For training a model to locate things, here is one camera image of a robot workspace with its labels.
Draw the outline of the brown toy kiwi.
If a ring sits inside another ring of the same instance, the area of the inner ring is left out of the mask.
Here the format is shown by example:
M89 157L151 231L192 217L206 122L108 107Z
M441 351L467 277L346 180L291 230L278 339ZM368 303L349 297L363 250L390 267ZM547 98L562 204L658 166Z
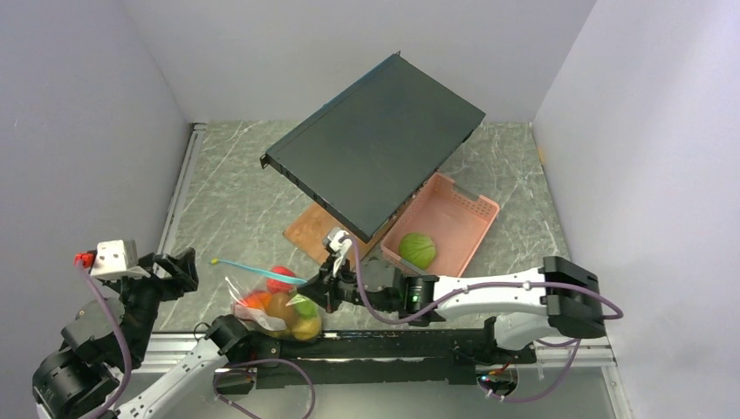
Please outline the brown toy kiwi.
M272 295L272 300L266 310L268 316L281 319L286 328L292 327L298 320L298 314L291 306L292 296L286 292L277 292Z

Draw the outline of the clear zip top bag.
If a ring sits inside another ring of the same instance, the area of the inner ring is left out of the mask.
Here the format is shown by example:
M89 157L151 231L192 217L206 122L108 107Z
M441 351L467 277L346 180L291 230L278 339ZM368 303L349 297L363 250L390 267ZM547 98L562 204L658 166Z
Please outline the clear zip top bag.
M318 305L298 292L306 281L283 266L260 269L214 258L210 264L223 277L230 313L247 326L280 340L312 341L322 332Z

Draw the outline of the red orange toy mango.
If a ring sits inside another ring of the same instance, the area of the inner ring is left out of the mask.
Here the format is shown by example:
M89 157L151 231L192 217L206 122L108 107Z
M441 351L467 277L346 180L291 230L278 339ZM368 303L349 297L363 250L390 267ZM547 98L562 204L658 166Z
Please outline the red orange toy mango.
M246 308L266 311L272 300L272 294L267 291L256 290L240 300L240 305Z

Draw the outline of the pink perforated plastic basket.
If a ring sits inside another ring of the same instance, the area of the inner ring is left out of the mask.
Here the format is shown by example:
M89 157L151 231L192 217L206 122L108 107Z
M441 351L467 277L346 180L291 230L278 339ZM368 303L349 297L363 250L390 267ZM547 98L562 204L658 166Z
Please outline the pink perforated plastic basket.
M496 220L500 206L486 196L473 196L455 180L433 174L411 199L380 242L384 258L409 274L460 277ZM436 257L426 270L403 258L401 240L409 233L432 239Z

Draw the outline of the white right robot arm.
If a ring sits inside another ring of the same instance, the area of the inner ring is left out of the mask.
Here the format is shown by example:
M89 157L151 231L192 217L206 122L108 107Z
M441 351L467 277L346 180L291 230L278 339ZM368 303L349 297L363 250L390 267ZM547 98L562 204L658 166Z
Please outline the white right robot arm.
M536 340L562 336L572 340L606 336L598 278L557 256L539 267L508 275L458 278L407 275L395 271L390 286L368 291L362 274L325 264L298 287L298 293L333 312L343 303L363 306L388 325L425 327L472 314L494 315L493 330L481 338L481 350L492 362Z

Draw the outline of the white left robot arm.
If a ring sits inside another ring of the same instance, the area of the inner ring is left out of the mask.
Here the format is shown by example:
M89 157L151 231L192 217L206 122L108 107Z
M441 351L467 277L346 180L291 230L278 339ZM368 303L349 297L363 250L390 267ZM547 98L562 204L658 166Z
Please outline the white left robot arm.
M115 408L145 359L161 303L197 290L195 249L137 258L101 245L77 254L74 266L94 300L62 329L60 348L31 378L40 417L155 418L196 378L249 359L246 327L232 315L220 316L174 367Z

